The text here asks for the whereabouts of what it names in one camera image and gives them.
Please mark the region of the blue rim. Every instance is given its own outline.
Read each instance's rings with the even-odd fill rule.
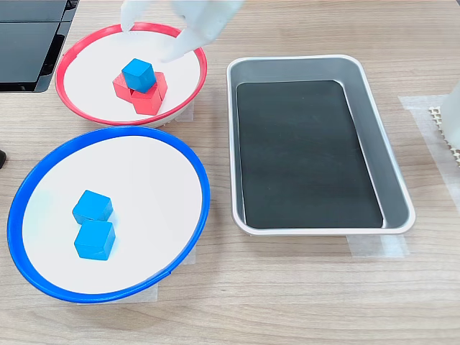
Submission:
[[[184,250],[167,267],[165,267],[157,274],[151,276],[149,279],[140,282],[139,284],[112,293],[100,294],[74,293],[68,290],[64,290],[61,287],[53,285],[51,282],[48,282],[44,277],[42,277],[40,273],[36,271],[32,263],[29,261],[29,258],[27,257],[24,243],[22,241],[22,221],[24,218],[24,212],[26,210],[27,203],[29,202],[30,196],[32,195],[34,189],[37,187],[37,184],[47,174],[47,172],[50,171],[51,168],[53,168],[61,160],[73,154],[74,152],[97,142],[116,137],[127,136],[150,137],[165,142],[166,144],[171,145],[179,152],[181,152],[195,168],[195,171],[200,180],[203,194],[201,214],[195,232],[193,233],[190,241],[187,243],[187,246],[185,246]],[[128,297],[146,288],[149,288],[150,286],[156,284],[161,279],[171,274],[171,272],[185,259],[185,257],[187,257],[190,250],[192,250],[198,241],[198,238],[200,237],[201,232],[203,231],[203,228],[206,224],[210,205],[211,190],[209,187],[208,176],[206,175],[205,168],[195,152],[180,139],[158,129],[140,126],[118,126],[98,129],[94,132],[89,132],[87,134],[76,137],[75,139],[72,139],[69,142],[59,146],[57,149],[53,150],[48,156],[43,158],[43,160],[41,160],[24,179],[24,182],[21,184],[14,197],[9,211],[7,225],[9,251],[11,253],[14,264],[22,273],[22,275],[37,289],[52,297],[75,303],[101,303],[109,302],[111,300],[118,300],[120,298]]]

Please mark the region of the stacked blocks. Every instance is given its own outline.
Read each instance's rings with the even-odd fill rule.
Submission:
[[[107,221],[113,212],[110,198],[86,190],[73,209],[81,224],[74,242],[78,256],[84,259],[107,260],[115,241],[114,225]]]
[[[152,65],[133,59],[113,81],[115,94],[130,102],[136,113],[156,115],[165,99],[165,75],[154,72]]]

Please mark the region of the red rim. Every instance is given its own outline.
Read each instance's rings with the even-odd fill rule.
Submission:
[[[133,31],[159,32],[160,34],[170,35],[173,37],[177,37],[180,34],[179,29],[176,29],[174,27],[170,27],[167,25],[163,25],[163,24],[153,24],[153,23],[136,23],[133,26],[132,30]],[[169,111],[166,111],[163,114],[152,116],[152,117],[149,117],[147,119],[142,119],[142,120],[120,122],[120,121],[108,121],[108,120],[103,120],[103,119],[97,119],[96,117],[92,117],[91,115],[88,115],[84,111],[81,111],[79,108],[77,108],[77,106],[75,106],[75,104],[73,104],[72,101],[68,98],[67,93],[65,92],[65,89],[64,89],[65,71],[67,70],[69,65],[75,60],[78,53],[81,52],[83,49],[85,49],[87,46],[89,46],[91,43],[101,39],[102,37],[116,34],[118,32],[121,32],[120,24],[112,25],[111,27],[100,29],[99,31],[96,31],[93,34],[90,34],[89,36],[86,36],[80,41],[78,41],[77,43],[75,43],[75,45],[71,47],[64,54],[56,70],[55,85],[56,85],[57,94],[59,95],[60,99],[71,111],[83,117],[84,119],[98,122],[99,124],[108,124],[111,126],[148,124],[150,122],[159,121],[161,119],[164,119],[168,116],[173,115],[176,111],[181,110],[184,106],[189,104],[196,97],[196,95],[198,95],[198,92],[200,92],[201,88],[203,87],[203,84],[206,79],[206,74],[208,72],[208,63],[206,61],[206,56],[204,54],[203,49],[201,48],[198,48],[197,50],[194,51],[194,53],[196,54],[198,58],[198,62],[200,64],[200,79],[198,81],[198,85],[196,86],[196,89],[184,102],[182,102],[175,108]]]

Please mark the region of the tray rim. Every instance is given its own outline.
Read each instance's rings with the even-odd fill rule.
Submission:
[[[244,220],[240,217],[238,213],[238,198],[236,191],[236,160],[235,160],[235,145],[234,145],[234,123],[233,119],[236,114],[233,112],[233,93],[231,87],[231,71],[235,66],[246,61],[267,61],[267,60],[313,60],[313,59],[331,59],[331,58],[340,58],[345,59],[358,67],[360,76],[366,88],[366,93],[369,97],[369,101],[372,107],[372,110],[375,114],[377,121],[377,126],[379,127],[379,132],[382,135],[383,141],[385,143],[385,149],[389,156],[389,159],[392,163],[392,167],[395,171],[397,181],[399,183],[401,192],[404,196],[405,203],[408,207],[408,218],[405,223],[397,228],[285,228],[285,229],[256,229],[254,227],[248,226],[245,224]],[[243,231],[247,232],[253,236],[348,236],[348,235],[396,235],[404,234],[409,231],[415,224],[415,208],[413,206],[412,200],[408,188],[405,184],[403,174],[397,163],[396,156],[392,150],[390,140],[387,136],[385,128],[383,126],[380,113],[377,109],[377,105],[372,95],[369,82],[364,72],[362,64],[354,57],[349,55],[304,55],[304,56],[281,56],[281,57],[241,57],[232,61],[226,69],[226,82],[227,82],[227,103],[228,103],[228,121],[229,121],[229,159],[230,159],[230,180],[231,180],[231,215],[236,223],[236,225]]]

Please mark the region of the red cube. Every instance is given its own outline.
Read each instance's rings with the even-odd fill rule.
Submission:
[[[123,73],[120,73],[112,83],[114,84],[116,96],[124,99],[125,101],[131,102],[131,95],[133,90],[128,88],[128,85],[124,80]]]
[[[155,77],[157,79],[158,91],[160,92],[161,100],[165,99],[167,85],[165,75],[161,72],[155,72]]]
[[[133,91],[131,103],[138,114],[157,115],[162,103],[157,84],[154,84],[146,93]]]

